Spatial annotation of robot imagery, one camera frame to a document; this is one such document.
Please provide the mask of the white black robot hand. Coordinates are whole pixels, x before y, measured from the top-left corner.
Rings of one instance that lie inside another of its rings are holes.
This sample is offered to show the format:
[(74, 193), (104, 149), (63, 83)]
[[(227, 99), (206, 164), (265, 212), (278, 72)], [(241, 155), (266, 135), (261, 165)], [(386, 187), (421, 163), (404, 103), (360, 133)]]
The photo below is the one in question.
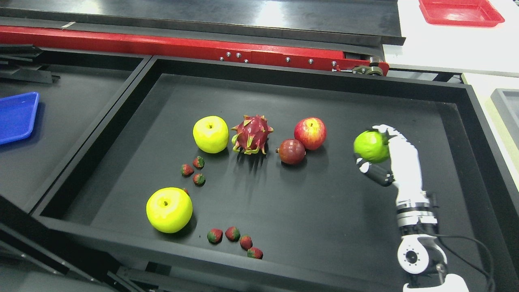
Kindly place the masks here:
[(422, 173), (416, 147), (394, 127), (374, 125), (369, 131), (378, 131), (388, 137), (389, 159), (371, 163), (356, 154), (356, 166), (366, 177), (383, 187), (397, 188), (395, 205), (398, 208), (430, 207), (431, 203), (422, 189)]

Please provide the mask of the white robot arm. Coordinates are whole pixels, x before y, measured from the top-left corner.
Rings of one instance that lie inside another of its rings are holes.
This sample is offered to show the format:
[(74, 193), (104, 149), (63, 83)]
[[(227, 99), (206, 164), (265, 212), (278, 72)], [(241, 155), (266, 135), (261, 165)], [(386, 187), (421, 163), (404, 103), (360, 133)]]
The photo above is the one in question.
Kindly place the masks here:
[[(404, 284), (404, 292), (468, 292), (465, 279), (449, 273), (448, 259), (443, 248), (468, 264), (485, 277), (485, 291), (495, 291), (493, 279), (493, 257), (489, 249), (474, 238), (439, 234), (439, 221), (435, 213), (434, 198), (425, 191), (399, 190), (395, 199), (397, 225), (401, 233), (401, 243), (397, 249), (397, 260), (409, 275)], [(446, 246), (444, 238), (469, 240), (485, 251), (490, 265), (487, 270), (465, 260)]]

